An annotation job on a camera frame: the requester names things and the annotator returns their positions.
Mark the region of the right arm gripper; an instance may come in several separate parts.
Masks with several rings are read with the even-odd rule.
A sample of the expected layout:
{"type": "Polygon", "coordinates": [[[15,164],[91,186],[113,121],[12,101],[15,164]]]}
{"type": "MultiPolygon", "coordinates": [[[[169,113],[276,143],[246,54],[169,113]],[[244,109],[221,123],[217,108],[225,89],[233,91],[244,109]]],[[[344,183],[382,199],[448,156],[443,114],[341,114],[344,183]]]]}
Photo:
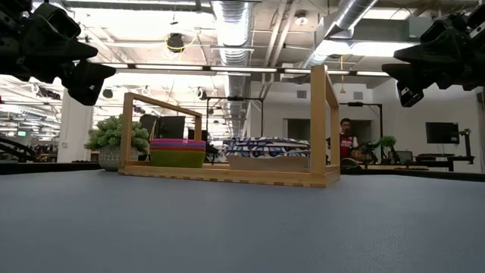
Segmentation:
{"type": "Polygon", "coordinates": [[[440,17],[420,42],[423,47],[394,51],[394,58],[410,64],[381,66],[398,88],[428,88],[433,83],[440,89],[459,85],[465,91],[485,87],[485,11],[440,17]]]}

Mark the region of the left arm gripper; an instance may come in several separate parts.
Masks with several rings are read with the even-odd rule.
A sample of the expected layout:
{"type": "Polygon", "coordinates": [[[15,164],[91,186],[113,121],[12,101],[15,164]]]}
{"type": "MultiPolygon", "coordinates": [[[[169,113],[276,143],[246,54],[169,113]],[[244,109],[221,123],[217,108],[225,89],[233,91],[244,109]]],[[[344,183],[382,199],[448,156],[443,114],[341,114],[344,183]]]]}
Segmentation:
{"type": "Polygon", "coordinates": [[[22,81],[35,77],[52,82],[61,76],[64,86],[103,84],[114,67],[74,61],[97,56],[96,47],[76,41],[79,26],[65,10],[42,3],[7,3],[7,74],[22,81]]]}

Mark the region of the pink plastic bowl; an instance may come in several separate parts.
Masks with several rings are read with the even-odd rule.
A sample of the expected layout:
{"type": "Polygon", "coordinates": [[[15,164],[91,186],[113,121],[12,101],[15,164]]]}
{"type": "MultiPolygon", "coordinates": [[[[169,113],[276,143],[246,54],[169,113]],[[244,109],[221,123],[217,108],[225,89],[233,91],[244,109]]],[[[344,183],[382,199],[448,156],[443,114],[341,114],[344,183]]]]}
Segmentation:
{"type": "Polygon", "coordinates": [[[186,140],[186,139],[152,139],[150,143],[181,143],[181,144],[196,144],[205,145],[204,140],[186,140]]]}

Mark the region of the purple plastic bowl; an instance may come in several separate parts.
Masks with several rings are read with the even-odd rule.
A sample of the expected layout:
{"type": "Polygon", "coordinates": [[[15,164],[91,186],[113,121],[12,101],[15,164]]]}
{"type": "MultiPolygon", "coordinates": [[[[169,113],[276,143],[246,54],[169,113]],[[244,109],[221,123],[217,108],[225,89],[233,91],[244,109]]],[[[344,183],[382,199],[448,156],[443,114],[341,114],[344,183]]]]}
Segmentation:
{"type": "Polygon", "coordinates": [[[187,148],[197,148],[204,149],[205,143],[151,143],[151,147],[187,147],[187,148]]]}

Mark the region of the orange plastic bowl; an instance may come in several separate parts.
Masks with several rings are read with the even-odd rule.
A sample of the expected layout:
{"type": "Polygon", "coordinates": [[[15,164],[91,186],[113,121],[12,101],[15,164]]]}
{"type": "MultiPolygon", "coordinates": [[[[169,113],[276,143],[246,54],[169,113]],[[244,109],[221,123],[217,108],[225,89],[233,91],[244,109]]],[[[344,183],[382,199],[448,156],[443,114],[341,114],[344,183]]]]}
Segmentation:
{"type": "Polygon", "coordinates": [[[189,147],[189,146],[150,146],[150,151],[192,151],[205,152],[204,147],[189,147]]]}

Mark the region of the green plastic bowl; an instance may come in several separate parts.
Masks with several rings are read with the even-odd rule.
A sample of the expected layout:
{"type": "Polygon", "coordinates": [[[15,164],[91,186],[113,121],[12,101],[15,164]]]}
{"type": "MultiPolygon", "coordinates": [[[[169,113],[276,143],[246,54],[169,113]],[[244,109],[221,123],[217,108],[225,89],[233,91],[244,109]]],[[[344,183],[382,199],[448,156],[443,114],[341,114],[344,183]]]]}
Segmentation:
{"type": "Polygon", "coordinates": [[[158,150],[151,151],[150,156],[152,166],[155,167],[201,168],[205,152],[158,150]]]}

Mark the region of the blue white patterned bowl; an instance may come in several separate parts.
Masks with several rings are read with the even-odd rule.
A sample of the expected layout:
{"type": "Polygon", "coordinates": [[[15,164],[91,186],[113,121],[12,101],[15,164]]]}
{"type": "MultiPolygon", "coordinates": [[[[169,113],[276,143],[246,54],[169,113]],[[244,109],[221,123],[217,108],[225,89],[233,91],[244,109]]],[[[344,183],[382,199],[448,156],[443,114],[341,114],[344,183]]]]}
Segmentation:
{"type": "Polygon", "coordinates": [[[226,146],[307,146],[311,144],[307,140],[297,140],[286,137],[239,137],[235,136],[223,141],[226,146]]]}
{"type": "Polygon", "coordinates": [[[291,146],[234,146],[225,152],[233,170],[303,172],[310,164],[310,149],[291,146]]]}

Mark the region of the wooden slatted shelf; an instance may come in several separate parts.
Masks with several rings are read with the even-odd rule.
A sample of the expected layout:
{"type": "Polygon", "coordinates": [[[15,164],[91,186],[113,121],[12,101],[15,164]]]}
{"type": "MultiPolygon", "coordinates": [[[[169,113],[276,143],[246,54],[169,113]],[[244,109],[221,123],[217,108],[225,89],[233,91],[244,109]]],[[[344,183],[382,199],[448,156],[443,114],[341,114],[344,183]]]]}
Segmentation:
{"type": "Polygon", "coordinates": [[[229,167],[202,168],[155,167],[147,162],[130,159],[133,102],[178,111],[195,118],[195,138],[202,138],[202,115],[179,106],[142,96],[124,94],[120,164],[118,172],[126,176],[162,177],[186,180],[209,180],[244,184],[280,185],[290,187],[325,188],[340,179],[340,111],[327,66],[311,68],[311,154],[310,169],[303,172],[288,171],[238,171],[229,167]]]}

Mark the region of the round green succulent in pot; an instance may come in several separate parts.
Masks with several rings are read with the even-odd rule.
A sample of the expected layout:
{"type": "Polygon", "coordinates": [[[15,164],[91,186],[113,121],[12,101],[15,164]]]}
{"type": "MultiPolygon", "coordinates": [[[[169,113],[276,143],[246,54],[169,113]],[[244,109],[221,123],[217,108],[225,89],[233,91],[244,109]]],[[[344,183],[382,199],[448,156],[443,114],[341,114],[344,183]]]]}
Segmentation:
{"type": "MultiPolygon", "coordinates": [[[[84,148],[99,151],[99,165],[106,171],[118,172],[120,164],[120,141],[122,136],[122,117],[111,116],[96,124],[96,129],[88,131],[89,139],[84,148]]],[[[149,149],[149,132],[139,121],[132,126],[130,159],[138,161],[142,155],[147,156],[149,149]]]]}

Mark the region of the green leafy potted plant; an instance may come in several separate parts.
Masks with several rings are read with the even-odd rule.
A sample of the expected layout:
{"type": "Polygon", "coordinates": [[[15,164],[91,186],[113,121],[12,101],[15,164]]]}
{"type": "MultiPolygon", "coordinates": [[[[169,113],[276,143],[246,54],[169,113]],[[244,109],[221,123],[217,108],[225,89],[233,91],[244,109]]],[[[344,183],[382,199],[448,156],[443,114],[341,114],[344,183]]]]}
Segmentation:
{"type": "Polygon", "coordinates": [[[376,143],[374,148],[380,148],[380,163],[390,164],[394,159],[398,158],[395,151],[396,138],[394,136],[382,136],[376,143]]]}

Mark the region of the black desk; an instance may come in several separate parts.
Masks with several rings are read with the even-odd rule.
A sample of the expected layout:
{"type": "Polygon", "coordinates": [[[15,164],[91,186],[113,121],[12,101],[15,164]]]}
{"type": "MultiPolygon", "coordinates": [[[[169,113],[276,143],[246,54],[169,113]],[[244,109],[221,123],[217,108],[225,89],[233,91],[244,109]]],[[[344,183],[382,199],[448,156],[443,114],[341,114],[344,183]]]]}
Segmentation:
{"type": "Polygon", "coordinates": [[[415,156],[414,159],[417,165],[429,168],[446,168],[448,171],[454,171],[456,162],[467,162],[472,165],[475,157],[454,154],[420,154],[415,156]]]}

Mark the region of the person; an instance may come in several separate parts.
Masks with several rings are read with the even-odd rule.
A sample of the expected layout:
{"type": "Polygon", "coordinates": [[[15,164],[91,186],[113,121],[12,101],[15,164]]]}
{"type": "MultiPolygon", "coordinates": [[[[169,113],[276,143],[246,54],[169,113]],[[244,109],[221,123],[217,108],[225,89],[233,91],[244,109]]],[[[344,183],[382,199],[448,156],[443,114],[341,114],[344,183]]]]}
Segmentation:
{"type": "Polygon", "coordinates": [[[343,158],[351,158],[352,150],[358,146],[357,137],[352,132],[351,120],[343,118],[340,121],[339,132],[339,156],[343,158]]]}

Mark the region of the black monitor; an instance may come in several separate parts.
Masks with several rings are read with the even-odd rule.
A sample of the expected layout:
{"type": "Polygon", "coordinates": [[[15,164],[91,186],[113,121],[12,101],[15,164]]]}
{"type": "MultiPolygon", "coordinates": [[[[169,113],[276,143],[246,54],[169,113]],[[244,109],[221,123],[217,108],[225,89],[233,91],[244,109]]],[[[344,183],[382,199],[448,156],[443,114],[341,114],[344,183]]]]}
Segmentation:
{"type": "Polygon", "coordinates": [[[153,139],[182,139],[185,116],[143,115],[139,122],[153,139]]]}

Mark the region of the black wall screen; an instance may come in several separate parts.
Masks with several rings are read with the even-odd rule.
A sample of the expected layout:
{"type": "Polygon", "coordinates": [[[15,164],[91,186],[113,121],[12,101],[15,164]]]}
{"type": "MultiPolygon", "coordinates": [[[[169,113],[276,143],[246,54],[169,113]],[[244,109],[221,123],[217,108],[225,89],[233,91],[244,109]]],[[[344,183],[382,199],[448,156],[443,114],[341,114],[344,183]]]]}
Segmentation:
{"type": "Polygon", "coordinates": [[[426,122],[425,128],[429,144],[459,144],[457,123],[426,122]]]}

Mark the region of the black table frame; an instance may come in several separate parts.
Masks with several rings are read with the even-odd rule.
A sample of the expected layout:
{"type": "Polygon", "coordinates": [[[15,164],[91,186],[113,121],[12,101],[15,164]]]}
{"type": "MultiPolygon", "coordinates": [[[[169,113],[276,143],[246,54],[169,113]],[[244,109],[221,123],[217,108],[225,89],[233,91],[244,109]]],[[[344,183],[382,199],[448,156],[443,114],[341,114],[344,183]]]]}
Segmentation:
{"type": "MultiPolygon", "coordinates": [[[[0,175],[6,174],[29,174],[47,172],[67,172],[67,171],[91,171],[100,170],[97,162],[74,162],[74,163],[5,163],[0,162],[0,175]]],[[[437,172],[419,171],[413,169],[353,169],[341,171],[345,175],[399,175],[409,177],[425,177],[443,180],[463,180],[485,183],[485,174],[458,173],[458,172],[437,172]]]]}

